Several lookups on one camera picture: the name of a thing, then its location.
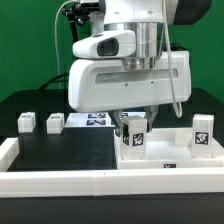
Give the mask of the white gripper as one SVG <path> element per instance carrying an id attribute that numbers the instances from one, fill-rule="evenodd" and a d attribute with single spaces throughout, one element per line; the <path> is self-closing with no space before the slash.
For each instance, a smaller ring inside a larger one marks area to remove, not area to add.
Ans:
<path id="1" fill-rule="evenodd" d="M 79 113 L 112 111 L 115 133 L 123 134 L 122 111 L 173 102 L 167 53 L 154 69 L 128 71 L 121 59 L 75 61 L 70 69 L 69 105 Z M 152 130 L 157 107 L 145 107 L 147 131 Z"/>

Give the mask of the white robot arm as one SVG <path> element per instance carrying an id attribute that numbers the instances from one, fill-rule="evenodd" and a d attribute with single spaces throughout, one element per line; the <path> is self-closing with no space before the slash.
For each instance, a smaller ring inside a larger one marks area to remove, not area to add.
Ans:
<path id="1" fill-rule="evenodd" d="M 108 112 L 123 134 L 121 112 L 143 107 L 151 126 L 158 106 L 177 116 L 191 94 L 188 51 L 173 51 L 169 25 L 193 25 L 212 0 L 80 0 L 92 35 L 73 44 L 68 99 L 79 113 Z"/>

